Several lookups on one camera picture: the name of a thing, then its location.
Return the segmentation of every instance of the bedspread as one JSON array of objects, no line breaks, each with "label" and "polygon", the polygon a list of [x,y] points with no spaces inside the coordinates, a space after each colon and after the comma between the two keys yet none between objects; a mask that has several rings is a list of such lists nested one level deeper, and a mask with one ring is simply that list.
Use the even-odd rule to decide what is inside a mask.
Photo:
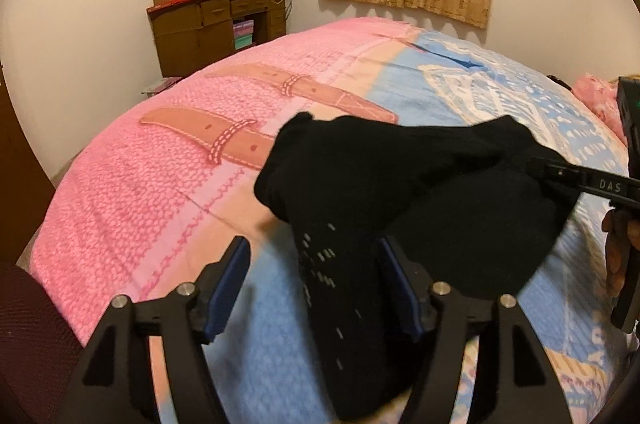
[{"label": "bedspread", "polygon": [[[232,423],[326,424],[289,227],[253,195],[279,128],[298,111],[403,125],[512,115],[569,161],[624,173],[622,143],[571,94],[470,42],[377,18],[344,20],[242,52],[118,118],[76,158],[35,242],[33,275],[85,343],[110,299],[164,296],[217,261],[236,234],[252,266],[224,334],[205,347]],[[608,323],[606,203],[582,197],[519,299],[574,422],[602,405],[628,350]],[[152,340],[162,421],[175,423]],[[465,422],[475,342],[453,422]],[[367,420],[397,423],[406,396]]]}]

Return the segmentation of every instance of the chair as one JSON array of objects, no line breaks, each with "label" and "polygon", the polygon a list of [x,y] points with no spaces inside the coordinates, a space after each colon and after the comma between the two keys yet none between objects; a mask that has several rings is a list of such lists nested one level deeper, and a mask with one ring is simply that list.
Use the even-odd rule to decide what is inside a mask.
[{"label": "chair", "polygon": [[42,286],[0,263],[0,422],[54,424],[81,353]]}]

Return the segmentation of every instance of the screw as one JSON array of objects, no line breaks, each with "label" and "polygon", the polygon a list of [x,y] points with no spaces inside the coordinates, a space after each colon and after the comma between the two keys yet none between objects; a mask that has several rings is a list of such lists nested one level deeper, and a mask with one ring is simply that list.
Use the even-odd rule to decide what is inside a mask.
[{"label": "screw", "polygon": [[193,283],[180,283],[178,285],[178,294],[180,296],[191,296],[194,292],[196,292],[196,285]]},{"label": "screw", "polygon": [[447,294],[449,294],[451,292],[451,285],[449,285],[448,283],[446,283],[444,281],[436,281],[433,284],[433,286],[431,287],[431,289],[438,296],[446,296]]},{"label": "screw", "polygon": [[125,296],[124,294],[120,294],[119,296],[115,296],[112,300],[111,300],[111,306],[115,309],[121,309],[124,308],[127,303],[129,303],[129,298],[127,296]]},{"label": "screw", "polygon": [[500,296],[500,305],[502,305],[506,309],[512,309],[516,306],[518,302],[516,298],[514,298],[511,294],[503,294]]}]

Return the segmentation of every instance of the human hand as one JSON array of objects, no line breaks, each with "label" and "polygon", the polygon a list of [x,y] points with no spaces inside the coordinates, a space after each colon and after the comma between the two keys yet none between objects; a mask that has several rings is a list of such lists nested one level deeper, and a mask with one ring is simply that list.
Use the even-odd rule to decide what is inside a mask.
[{"label": "human hand", "polygon": [[640,221],[627,211],[612,210],[602,220],[602,230],[608,233],[605,245],[607,291],[612,297],[618,297],[625,285],[631,246],[640,249]]}]

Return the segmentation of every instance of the wooden cabinet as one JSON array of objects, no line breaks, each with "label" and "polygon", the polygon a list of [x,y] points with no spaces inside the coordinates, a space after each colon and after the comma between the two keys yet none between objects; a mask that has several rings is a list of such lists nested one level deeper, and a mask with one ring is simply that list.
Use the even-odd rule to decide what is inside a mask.
[{"label": "wooden cabinet", "polygon": [[287,33],[284,0],[190,0],[147,11],[162,76],[186,77],[236,53],[234,20],[254,20],[254,43]]},{"label": "wooden cabinet", "polygon": [[15,263],[36,232],[55,189],[15,116],[0,65],[0,262]]}]

